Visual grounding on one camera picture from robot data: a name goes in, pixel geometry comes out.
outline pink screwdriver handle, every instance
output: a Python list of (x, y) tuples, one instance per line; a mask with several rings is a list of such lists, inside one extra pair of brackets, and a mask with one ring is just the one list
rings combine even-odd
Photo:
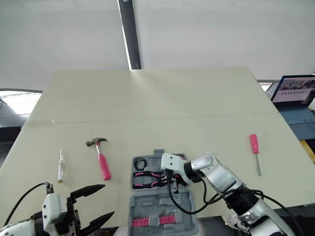
[(251, 141), (251, 146), (252, 146), (252, 152), (254, 154), (259, 153), (257, 135), (251, 134), (250, 141)]
[(106, 157), (102, 153), (98, 155), (98, 162), (100, 169), (102, 170), (103, 179), (109, 180), (111, 178), (111, 175), (107, 166)]

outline white robotic arm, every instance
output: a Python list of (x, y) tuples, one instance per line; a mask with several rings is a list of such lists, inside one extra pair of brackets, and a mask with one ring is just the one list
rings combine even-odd
[(206, 177), (219, 195), (225, 195), (227, 191), (232, 190), (223, 199), (228, 208), (237, 213), (240, 221), (249, 227), (252, 236), (269, 236), (276, 232), (295, 236), (292, 229), (214, 155), (204, 153), (188, 162), (178, 156), (164, 153), (161, 168), (177, 172), (186, 183)]
[(66, 198), (63, 194), (49, 193), (42, 204), (42, 211), (30, 219), (5, 225), (0, 229), (0, 236), (87, 236), (99, 229), (114, 212), (93, 220), (88, 227), (81, 229), (79, 213), (74, 209), (76, 199), (86, 197), (104, 184), (86, 186), (70, 193)]

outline white wall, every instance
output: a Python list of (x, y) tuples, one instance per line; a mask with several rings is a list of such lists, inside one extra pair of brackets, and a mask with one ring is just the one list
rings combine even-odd
[(0, 88), (43, 90), (56, 70), (128, 69), (116, 0), (1, 0)]
[(314, 0), (134, 0), (143, 68), (315, 71)]

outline laptop keyboard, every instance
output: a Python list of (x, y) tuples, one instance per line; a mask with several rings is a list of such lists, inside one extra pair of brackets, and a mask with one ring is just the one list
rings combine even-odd
[(308, 109), (293, 109), (279, 111), (288, 124), (298, 124), (315, 121), (315, 115)]

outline screwdriver shaft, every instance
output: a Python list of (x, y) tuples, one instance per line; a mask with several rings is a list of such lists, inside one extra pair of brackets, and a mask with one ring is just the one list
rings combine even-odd
[(256, 153), (256, 160), (257, 160), (257, 172), (258, 172), (258, 175), (261, 176), (259, 160), (258, 160), (258, 154), (257, 153)]

